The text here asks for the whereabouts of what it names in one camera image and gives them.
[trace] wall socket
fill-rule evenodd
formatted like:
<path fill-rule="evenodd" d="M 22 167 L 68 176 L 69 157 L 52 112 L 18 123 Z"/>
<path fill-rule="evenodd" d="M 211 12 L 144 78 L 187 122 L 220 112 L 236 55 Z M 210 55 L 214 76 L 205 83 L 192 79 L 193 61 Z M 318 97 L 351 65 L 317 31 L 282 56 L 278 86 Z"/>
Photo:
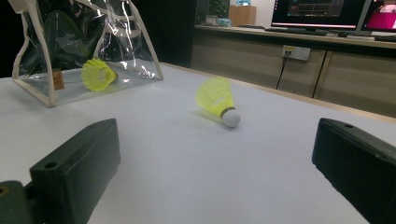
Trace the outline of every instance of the wall socket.
<path fill-rule="evenodd" d="M 286 52 L 290 53 L 288 58 L 308 61 L 311 49 L 284 45 L 281 57 L 285 57 Z"/>

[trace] cable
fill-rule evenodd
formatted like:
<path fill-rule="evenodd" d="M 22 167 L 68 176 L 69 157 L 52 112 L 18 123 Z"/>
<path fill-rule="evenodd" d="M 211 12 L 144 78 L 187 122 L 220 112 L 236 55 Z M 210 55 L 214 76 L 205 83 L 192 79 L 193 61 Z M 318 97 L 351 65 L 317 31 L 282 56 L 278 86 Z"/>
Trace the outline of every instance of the cable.
<path fill-rule="evenodd" d="M 322 70 L 323 70 L 324 62 L 326 61 L 327 52 L 328 52 L 328 51 L 326 50 L 326 52 L 324 53 L 324 60 L 322 61 L 322 65 L 320 66 L 318 78 L 317 78 L 317 81 L 316 81 L 316 83 L 315 83 L 315 88 L 314 88 L 314 91 L 312 92 L 311 98 L 315 98 L 315 92 L 317 91 L 317 86 L 318 86 L 318 84 L 319 84 L 320 75 L 321 75 L 321 72 L 322 72 Z"/>
<path fill-rule="evenodd" d="M 277 83 L 276 83 L 276 89 L 279 87 L 279 82 L 280 82 L 280 79 L 282 78 L 283 70 L 285 69 L 286 61 L 288 60 L 290 54 L 291 54 L 291 52 L 288 50 L 285 52 L 285 56 L 283 57 L 282 70 L 280 71 L 279 79 L 277 80 Z"/>

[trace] monitor screen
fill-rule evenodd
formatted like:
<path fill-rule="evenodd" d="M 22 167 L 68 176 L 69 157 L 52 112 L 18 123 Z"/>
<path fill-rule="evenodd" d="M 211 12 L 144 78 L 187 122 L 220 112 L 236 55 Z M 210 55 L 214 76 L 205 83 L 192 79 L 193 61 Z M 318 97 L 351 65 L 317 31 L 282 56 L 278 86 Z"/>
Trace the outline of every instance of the monitor screen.
<path fill-rule="evenodd" d="M 365 0 L 275 0 L 271 26 L 355 30 Z"/>
<path fill-rule="evenodd" d="M 371 0 L 361 29 L 396 32 L 396 0 Z"/>

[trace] clear plastic bag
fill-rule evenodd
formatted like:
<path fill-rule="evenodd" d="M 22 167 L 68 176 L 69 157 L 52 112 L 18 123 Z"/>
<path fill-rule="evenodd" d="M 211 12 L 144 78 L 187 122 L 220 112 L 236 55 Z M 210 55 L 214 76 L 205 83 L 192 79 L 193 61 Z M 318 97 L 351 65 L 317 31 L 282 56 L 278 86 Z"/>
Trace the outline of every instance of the clear plastic bag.
<path fill-rule="evenodd" d="M 51 107 L 163 75 L 131 0 L 8 0 L 25 42 L 13 80 Z"/>

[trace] desk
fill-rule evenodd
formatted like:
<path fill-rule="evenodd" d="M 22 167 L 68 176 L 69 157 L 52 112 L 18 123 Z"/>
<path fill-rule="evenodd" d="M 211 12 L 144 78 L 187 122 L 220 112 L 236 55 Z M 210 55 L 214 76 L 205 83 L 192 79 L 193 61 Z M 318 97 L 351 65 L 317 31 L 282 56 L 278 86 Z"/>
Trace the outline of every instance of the desk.
<path fill-rule="evenodd" d="M 90 223 L 367 223 L 311 162 L 318 120 L 396 145 L 395 119 L 235 81 L 242 120 L 227 129 L 194 102 L 207 76 L 162 69 L 164 81 L 53 108 L 1 79 L 0 180 L 27 184 L 53 149 L 116 118 L 122 162 Z"/>

